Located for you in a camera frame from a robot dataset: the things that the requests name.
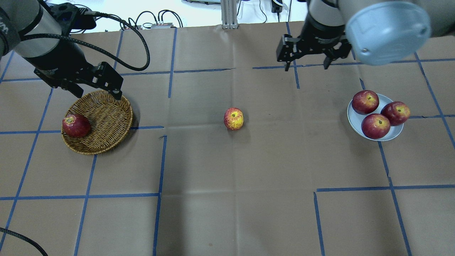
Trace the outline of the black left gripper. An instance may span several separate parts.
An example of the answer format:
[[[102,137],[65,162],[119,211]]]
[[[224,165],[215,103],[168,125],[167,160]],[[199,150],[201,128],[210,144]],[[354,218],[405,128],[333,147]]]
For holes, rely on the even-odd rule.
[[[105,90],[115,100],[121,100],[122,98],[123,78],[107,62],[101,62],[99,65],[86,63],[86,65],[81,67],[55,68],[47,71],[35,68],[34,74],[51,88],[61,88],[71,92],[77,98],[81,98],[84,94],[84,90],[79,84],[86,84],[95,89]]]

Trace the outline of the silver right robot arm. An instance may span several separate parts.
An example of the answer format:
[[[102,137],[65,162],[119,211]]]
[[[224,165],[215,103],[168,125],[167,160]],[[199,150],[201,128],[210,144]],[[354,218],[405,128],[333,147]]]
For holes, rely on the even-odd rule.
[[[284,34],[276,58],[289,69],[306,55],[324,54],[328,69],[353,51],[366,65],[386,65],[431,38],[454,35],[453,0],[308,0],[300,35]]]

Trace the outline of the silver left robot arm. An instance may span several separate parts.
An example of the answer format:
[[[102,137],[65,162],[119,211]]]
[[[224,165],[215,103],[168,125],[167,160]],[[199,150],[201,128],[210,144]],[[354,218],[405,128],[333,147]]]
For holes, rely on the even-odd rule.
[[[69,36],[72,29],[95,27],[88,8],[68,2],[47,5],[42,0],[2,0],[1,55],[15,51],[51,88],[60,87],[81,98],[80,84],[86,84],[120,100],[123,78],[106,62],[89,63],[80,44]]]

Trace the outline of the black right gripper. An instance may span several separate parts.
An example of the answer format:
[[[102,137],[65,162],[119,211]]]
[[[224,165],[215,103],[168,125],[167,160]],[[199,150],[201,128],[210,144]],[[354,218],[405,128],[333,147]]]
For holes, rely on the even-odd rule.
[[[333,61],[345,59],[351,52],[352,45],[344,34],[333,42],[324,42],[322,38],[294,38],[283,34],[277,47],[277,61],[284,63],[284,71],[288,72],[290,63],[306,55],[324,54],[323,68],[327,70]]]

